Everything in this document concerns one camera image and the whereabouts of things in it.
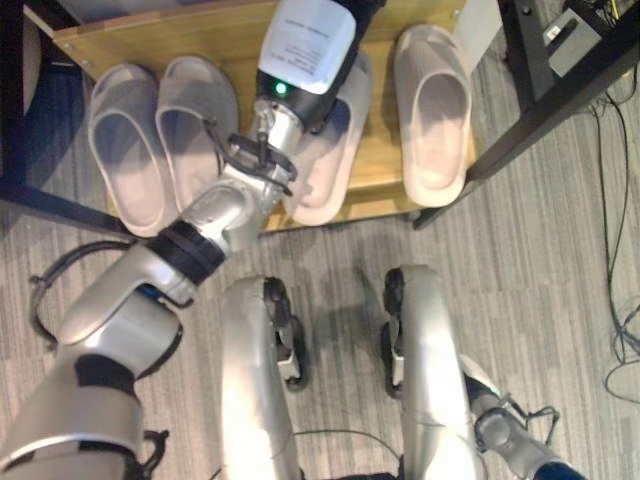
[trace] gray striped carpet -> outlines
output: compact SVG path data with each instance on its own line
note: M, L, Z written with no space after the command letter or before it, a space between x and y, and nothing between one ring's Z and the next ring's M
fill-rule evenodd
M517 116L500 43L474 74L474 126L485 145ZM623 79L614 91L623 96L628 88ZM48 80L39 95L49 114L31 139L32 182L104 208L86 124L77 108L68 115L78 86ZM615 289L621 310L628 311L640 292L640 95L623 112L635 176ZM610 208L616 212L611 219L617 222L623 151L613 110L603 130ZM171 431L157 478L207 480L220 464L220 299L234 280L251 274L282 278L307 330L313 376L307 390L287 394L294 427L361 429L401 451L400 409L384 392L377 344L386 321L384 274L404 263L439 270L465 353L525 407L550 403L561 411L554 440L560 455L591 479L640 478L640 410L614 400L602 387L613 356L594 132L590 117L573 117L422 232L413 232L402 218L386 218L271 234L226 263L183 312L186 336L178 353L138 385L146 426ZM47 178L43 172L51 169ZM68 249L98 237L12 213L0 219L3 438L52 360L26 324L27 279ZM63 277L43 307L53 326L114 258L97 255ZM639 379L640 367L631 367L613 384L638 398ZM534 430L542 438L546 425ZM298 440L298 448L311 479L396 468L390 455L365 438L309 436ZM511 477L499 459L487 459L492 478Z

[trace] robotic arm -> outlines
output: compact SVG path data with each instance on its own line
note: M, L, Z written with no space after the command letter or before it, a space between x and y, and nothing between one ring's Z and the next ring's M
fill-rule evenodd
M295 180L298 141L321 127L383 4L279 3L260 57L255 134L233 135L226 151L215 125L208 126L226 161L220 178L176 222L125 253L67 312L55 364L0 452L2 480L144 477L134 383L160 368L182 335L164 303L189 303L224 260L256 241Z

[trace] wooden shelf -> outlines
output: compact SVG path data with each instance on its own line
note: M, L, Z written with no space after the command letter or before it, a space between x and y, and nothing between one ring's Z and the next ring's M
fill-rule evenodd
M374 71L373 100L344 206L335 221L354 220L418 208L402 185L400 132L393 82L393 49L407 27L430 23L452 29L464 0L388 0L365 36L362 49ZM199 55L229 76L240 104L241 131L253 115L257 59L276 2L224 0L117 18L59 30L54 42L97 79L108 68L130 62L158 76L180 55ZM470 162L475 155L470 149ZM269 230L294 228L282 210Z

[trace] electrical wire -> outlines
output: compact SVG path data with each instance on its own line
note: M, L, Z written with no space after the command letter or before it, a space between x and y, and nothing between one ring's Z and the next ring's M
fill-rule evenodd
M620 14L618 13L618 4L616 3L616 0L611 0L609 3L611 3L611 10L613 11L614 18L619 20Z
M305 430L303 432L296 432L293 434L294 437L303 437L306 435L328 435L328 434L336 434L336 433L346 433L346 434L350 434L350 435L359 435L362 437L366 437L366 438L370 438L371 440L374 440L376 442L378 442L381 446L383 446L391 455L394 456L394 458L397 461L400 461L400 454L398 454L398 452L396 452L393 447L391 445L389 445L387 442L385 442L384 440L382 440L379 437L376 437L375 435L371 434L371 433L367 433L367 432L361 432L359 430L351 430L348 428L326 428L326 429L319 429L319 430Z
M38 308L42 303L47 291L53 283L74 263L92 253L104 250L124 251L131 247L131 243L113 240L102 240L98 242L86 243L74 248L58 258L41 276L34 275L29 282L34 284L29 300L29 323L35 333L47 341L50 349L55 349L58 339L51 331L44 326Z
M218 468L218 470L213 472L213 475L209 477L209 480L214 480L215 478L218 478L218 475L220 475L221 473L222 473L222 467Z
M629 101L630 98L635 94L637 89L637 67L634 71L634 87L632 90L632 94L626 98L624 101ZM616 116L618 118L619 124L622 130L622 140L623 140L623 148L624 148L624 171L625 171L625 187L623 193L623 205L622 211L620 213L620 222L617 228L617 232L615 233L615 240L613 242L613 246L611 243L611 234L610 234L610 225L609 225L609 207L607 205L607 194L605 187L605 176L604 176L604 159L602 154L602 125L600 119L605 114L607 107L613 107ZM607 393L609 393L614 398L619 400L624 400L633 404L640 405L640 399L631 398L625 395L621 395L613 390L611 387L611 380L614 374L623 368L634 365L636 363L640 363L640 339L636 337L630 330L629 327L633 320L640 315L640 304L637 307L633 308L632 311L625 317L624 320L620 319L618 308L614 299L614 274L616 270L616 265L618 262L618 255L620 252L620 244L622 242L622 235L624 232L624 228L626 225L626 218L628 215L629 208L629 197L630 197L630 186L631 186L631 168L630 168L630 158L629 158L629 139L627 132L627 125L624 119L624 115L620 110L620 104L613 99L609 92L605 92L604 97L598 99L594 104L589 107L589 111L593 118L595 119L596 125L596 139L597 139L597 162L598 162L598 174L599 174L599 182L600 182L600 196L602 203L602 215L603 215L603 236L604 236L604 244L605 244L605 261L606 261L606 280L607 280L607 293L608 293L608 301L609 301L609 311L611 315L611 320L614 327L614 337L612 340L612 350L618 362L618 365L613 367L604 379L604 388ZM629 356L628 349L633 352L633 356Z

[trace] white slide sandal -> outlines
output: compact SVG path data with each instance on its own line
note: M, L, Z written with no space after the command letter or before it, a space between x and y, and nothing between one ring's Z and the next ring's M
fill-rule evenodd
M140 237L177 215L153 116L157 86L136 65L109 69L91 95L89 145L122 222Z
M471 93L462 55L449 32L431 25L409 28L396 46L404 185L426 207L453 202L464 187Z
M222 166L205 122L227 141L238 130L238 101L229 79L208 61L178 57L160 82L156 126L169 162L178 210L218 178Z
M369 113L371 92L371 63L360 52L324 128L318 134L306 134L291 159L298 178L290 187L292 197L285 198L283 204L296 222L322 225L342 207Z

